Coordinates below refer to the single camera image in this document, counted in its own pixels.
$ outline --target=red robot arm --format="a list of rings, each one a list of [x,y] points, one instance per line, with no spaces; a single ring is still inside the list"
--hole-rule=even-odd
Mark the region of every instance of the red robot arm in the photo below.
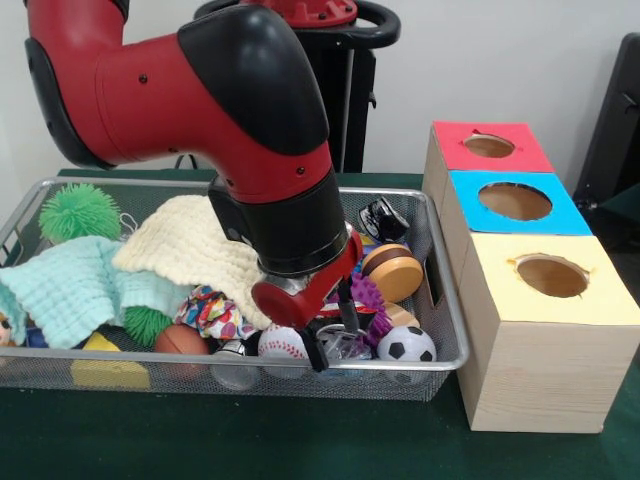
[[[199,152],[230,240],[258,253],[254,298],[303,328],[361,254],[345,224],[322,99],[272,10],[243,5],[122,45],[127,0],[28,0],[29,69],[56,144],[80,166]]]

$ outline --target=cream knit blanket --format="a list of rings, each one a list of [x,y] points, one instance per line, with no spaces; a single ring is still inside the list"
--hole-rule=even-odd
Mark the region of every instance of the cream knit blanket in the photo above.
[[[232,299],[256,328],[271,324],[251,298],[251,287],[260,279],[257,254],[227,240],[207,197],[168,200],[131,236],[113,265],[155,272],[177,285],[209,285]]]

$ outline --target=light blue towel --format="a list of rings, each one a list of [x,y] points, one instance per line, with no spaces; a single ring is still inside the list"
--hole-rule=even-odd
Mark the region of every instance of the light blue towel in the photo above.
[[[121,246],[82,237],[0,269],[0,312],[9,319],[12,340],[24,342],[27,316],[51,348],[72,348],[104,323],[122,326],[128,307],[149,307],[173,318],[190,286],[152,272],[115,269],[111,260]]]

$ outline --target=soccer ball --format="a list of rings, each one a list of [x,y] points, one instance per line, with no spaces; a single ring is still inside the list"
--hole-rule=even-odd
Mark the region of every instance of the soccer ball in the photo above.
[[[436,346],[431,337],[417,327],[394,327],[380,340],[378,357],[400,362],[435,362]]]

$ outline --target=wire mesh basket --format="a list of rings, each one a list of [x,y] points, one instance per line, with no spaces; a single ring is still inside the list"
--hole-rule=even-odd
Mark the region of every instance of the wire mesh basket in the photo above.
[[[54,178],[35,185],[0,230],[0,267],[28,261],[49,245],[41,239],[43,203],[64,185],[92,183],[142,223],[178,195],[206,195],[207,183],[103,178]],[[409,222],[402,241],[425,267],[425,280],[401,306],[433,339],[435,362],[333,360],[324,372],[307,361],[149,351],[99,352],[26,347],[0,348],[0,386],[153,393],[280,395],[429,401],[449,373],[464,364],[468,343],[440,225],[431,199],[413,190],[342,188],[347,220],[384,196]]]

